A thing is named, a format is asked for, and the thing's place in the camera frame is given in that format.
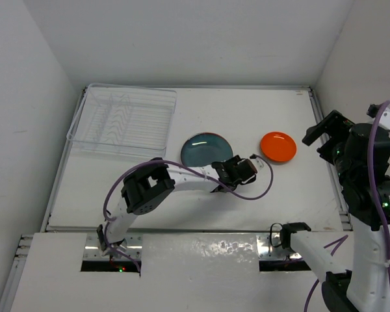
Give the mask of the dark green rimmed plate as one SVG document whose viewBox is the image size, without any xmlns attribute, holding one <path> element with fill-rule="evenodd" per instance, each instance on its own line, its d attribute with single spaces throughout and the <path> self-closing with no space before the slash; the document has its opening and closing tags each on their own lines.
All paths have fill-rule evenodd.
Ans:
<svg viewBox="0 0 390 312">
<path fill-rule="evenodd" d="M 187 167 L 201 167 L 213 162 L 227 161 L 234 156 L 229 142 L 222 136 L 192 136 L 183 144 L 181 163 Z"/>
</svg>

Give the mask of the orange plastic plate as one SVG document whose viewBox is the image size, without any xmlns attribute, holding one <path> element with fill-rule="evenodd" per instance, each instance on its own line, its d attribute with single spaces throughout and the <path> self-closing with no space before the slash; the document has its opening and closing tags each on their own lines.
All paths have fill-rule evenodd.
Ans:
<svg viewBox="0 0 390 312">
<path fill-rule="evenodd" d="M 265 157 L 277 163 L 291 161 L 297 152 L 296 142 L 279 131 L 265 134 L 260 141 L 260 148 Z"/>
</svg>

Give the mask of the red plate with teal flower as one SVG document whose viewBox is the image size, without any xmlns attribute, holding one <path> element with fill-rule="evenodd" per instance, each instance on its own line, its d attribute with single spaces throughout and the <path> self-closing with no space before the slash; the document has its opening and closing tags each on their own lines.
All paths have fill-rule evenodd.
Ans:
<svg viewBox="0 0 390 312">
<path fill-rule="evenodd" d="M 195 136 L 200 136 L 200 135 L 213 135 L 213 136 L 218 136 L 218 137 L 221 137 L 222 135 L 218 134 L 218 133 L 214 133 L 214 132 L 201 132 L 201 133 L 197 133 Z"/>
</svg>

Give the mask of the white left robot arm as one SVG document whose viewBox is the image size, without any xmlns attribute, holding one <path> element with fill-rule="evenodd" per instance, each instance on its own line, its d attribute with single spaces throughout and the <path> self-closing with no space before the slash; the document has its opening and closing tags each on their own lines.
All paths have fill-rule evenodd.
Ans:
<svg viewBox="0 0 390 312">
<path fill-rule="evenodd" d="M 102 254 L 113 254 L 136 218 L 154 211 L 172 192 L 233 192 L 239 185 L 253 183 L 263 167 L 264 163 L 255 155 L 247 159 L 236 155 L 201 167 L 186 167 L 162 158 L 136 165 L 118 182 L 123 186 L 116 208 L 108 211 L 116 187 L 104 201 L 105 222 L 97 228 Z"/>
</svg>

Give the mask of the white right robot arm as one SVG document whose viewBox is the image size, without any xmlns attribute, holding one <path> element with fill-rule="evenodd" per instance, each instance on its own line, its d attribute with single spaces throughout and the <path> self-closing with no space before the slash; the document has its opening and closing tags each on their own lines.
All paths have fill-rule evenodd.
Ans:
<svg viewBox="0 0 390 312">
<path fill-rule="evenodd" d="M 310 127 L 303 143 L 322 135 L 322 159 L 337 170 L 354 234 L 351 269 L 337 263 L 303 223 L 284 224 L 281 246 L 301 255 L 321 284 L 330 311 L 390 311 L 390 109 L 371 105 L 371 123 L 336 110 Z"/>
</svg>

